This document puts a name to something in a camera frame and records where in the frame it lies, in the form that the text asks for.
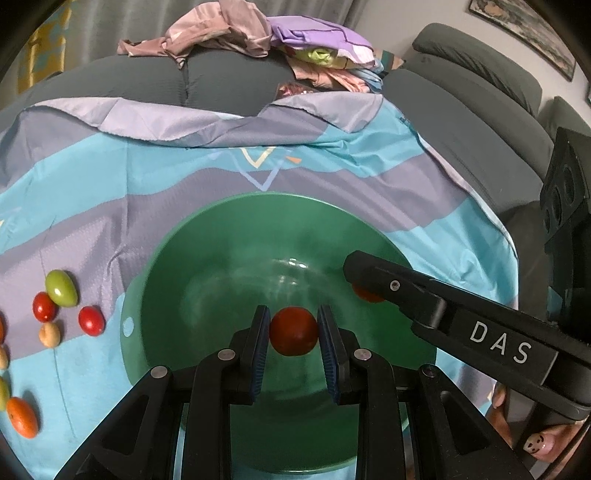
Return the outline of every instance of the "wall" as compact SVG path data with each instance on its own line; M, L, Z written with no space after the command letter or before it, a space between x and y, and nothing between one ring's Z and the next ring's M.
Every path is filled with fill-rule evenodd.
M469 4L470 0L368 0L355 30L375 47L404 57L423 27L433 22L450 25L489 44L534 75L544 91L542 105L560 95L591 125L591 105L586 102L589 82L578 66L569 82L520 40L468 13Z

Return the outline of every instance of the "screw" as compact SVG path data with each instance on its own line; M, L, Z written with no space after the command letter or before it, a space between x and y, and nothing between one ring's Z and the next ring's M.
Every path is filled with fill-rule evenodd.
M371 358L371 352L365 348L358 348L353 354L357 360L369 360Z
M150 375L152 375L153 378L164 378L166 377L166 374L168 373L168 368L166 367L154 367L152 370L150 370Z
M435 371L432 365L423 365L421 367L421 372L423 372L423 375L429 378L435 378L435 376L437 375L437 372Z
M231 348L225 348L224 350L220 350L217 353L217 357L220 360L224 360L224 361L232 360L232 358L234 358L235 356L236 356L236 352L234 350L232 350Z

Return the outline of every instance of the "pile of clothes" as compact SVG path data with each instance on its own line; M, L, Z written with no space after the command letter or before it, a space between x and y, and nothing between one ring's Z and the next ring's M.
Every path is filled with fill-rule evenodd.
M265 57L281 50L298 80L315 87L342 85L351 92L378 93L385 75L402 65L390 52L374 50L354 31L317 18L299 15L266 17L246 0L219 0L193 8L164 34L132 43L121 40L119 54L168 56L179 68L195 45Z

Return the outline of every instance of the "curtain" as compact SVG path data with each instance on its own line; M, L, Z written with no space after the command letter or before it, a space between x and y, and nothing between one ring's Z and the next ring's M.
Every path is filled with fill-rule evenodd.
M267 16L308 15L354 28L367 0L254 0ZM120 38L164 34L199 0L76 0L66 35L65 67L113 55Z

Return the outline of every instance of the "orange fruit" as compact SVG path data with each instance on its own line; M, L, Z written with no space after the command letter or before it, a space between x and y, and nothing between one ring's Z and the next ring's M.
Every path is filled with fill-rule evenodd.
M371 293L370 291L364 290L357 285L351 285L353 287L353 291L355 294L361 299L368 301L370 303L380 303L384 301L382 297L377 296L375 293Z
M31 406L23 399L12 397L6 402L6 413L17 433L26 439L33 439L39 433L37 417Z

